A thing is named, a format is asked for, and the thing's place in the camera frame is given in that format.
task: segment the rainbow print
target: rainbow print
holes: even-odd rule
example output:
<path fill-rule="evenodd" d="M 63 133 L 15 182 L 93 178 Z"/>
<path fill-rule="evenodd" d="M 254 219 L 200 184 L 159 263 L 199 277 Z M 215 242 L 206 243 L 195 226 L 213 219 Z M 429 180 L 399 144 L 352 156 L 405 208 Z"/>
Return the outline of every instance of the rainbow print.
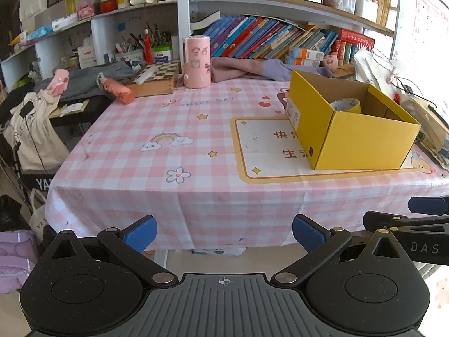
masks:
<path fill-rule="evenodd" d="M 156 137 L 154 137 L 154 138 L 151 138 L 150 142 L 151 143 L 154 143 L 154 142 L 159 143 L 163 139 L 174 140 L 175 138 L 179 138 L 179 137 L 181 137 L 181 136 L 177 133 L 162 133 L 162 134 L 156 135 Z"/>

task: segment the metal bolt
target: metal bolt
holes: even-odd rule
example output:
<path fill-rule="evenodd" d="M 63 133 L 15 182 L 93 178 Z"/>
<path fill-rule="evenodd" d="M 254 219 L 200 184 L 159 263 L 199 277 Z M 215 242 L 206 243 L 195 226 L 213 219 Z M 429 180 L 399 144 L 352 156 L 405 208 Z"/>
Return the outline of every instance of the metal bolt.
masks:
<path fill-rule="evenodd" d="M 168 284 L 171 283 L 175 277 L 168 272 L 159 272 L 153 276 L 153 281 L 158 284 Z"/>
<path fill-rule="evenodd" d="M 290 272 L 280 272 L 275 276 L 275 279 L 283 284 L 291 284 L 294 283 L 298 278 L 296 277 L 296 275 Z"/>

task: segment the chessboard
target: chessboard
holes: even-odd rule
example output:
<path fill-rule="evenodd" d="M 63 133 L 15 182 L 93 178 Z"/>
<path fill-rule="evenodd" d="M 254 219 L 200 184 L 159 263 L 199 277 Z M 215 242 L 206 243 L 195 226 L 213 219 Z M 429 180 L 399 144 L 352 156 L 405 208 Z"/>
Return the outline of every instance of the chessboard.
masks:
<path fill-rule="evenodd" d="M 154 67 L 157 67 L 157 70 L 143 84 L 137 85 L 138 79 L 147 73 L 148 70 L 153 70 Z M 136 97 L 168 95 L 174 92 L 175 82 L 179 73 L 180 61 L 157 62 L 140 69 L 137 74 L 131 77 L 126 86 L 136 94 Z"/>

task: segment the cloud print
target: cloud print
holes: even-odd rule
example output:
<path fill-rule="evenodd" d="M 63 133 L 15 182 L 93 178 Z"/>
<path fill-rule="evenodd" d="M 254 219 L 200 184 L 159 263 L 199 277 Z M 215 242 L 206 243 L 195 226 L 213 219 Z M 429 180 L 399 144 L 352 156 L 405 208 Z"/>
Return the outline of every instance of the cloud print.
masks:
<path fill-rule="evenodd" d="M 178 138 L 175 138 L 171 142 L 171 146 L 172 147 L 177 147 L 179 145 L 192 144 L 193 142 L 194 142 L 194 140 L 192 138 L 189 138 L 189 137 L 178 137 Z"/>
<path fill-rule="evenodd" d="M 161 146 L 159 143 L 156 143 L 156 142 L 146 142 L 146 143 L 142 146 L 141 151 L 142 151 L 142 152 L 152 151 L 152 150 L 154 150 L 154 149 L 159 149 L 159 148 L 161 148 L 161 147 L 162 147 L 162 146 Z"/>

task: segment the orange bottle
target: orange bottle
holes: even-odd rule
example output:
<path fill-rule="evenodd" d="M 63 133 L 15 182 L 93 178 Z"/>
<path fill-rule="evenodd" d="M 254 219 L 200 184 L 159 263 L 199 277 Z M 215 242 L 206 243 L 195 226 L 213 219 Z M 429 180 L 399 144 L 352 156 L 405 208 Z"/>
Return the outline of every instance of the orange bottle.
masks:
<path fill-rule="evenodd" d="M 124 104 L 133 102 L 134 98 L 136 97 L 136 94 L 134 94 L 131 89 L 129 89 L 125 85 L 122 85 L 120 82 L 114 80 L 113 78 L 106 78 L 103 73 L 98 74 L 97 85 L 100 87 L 100 89 L 113 94 Z"/>

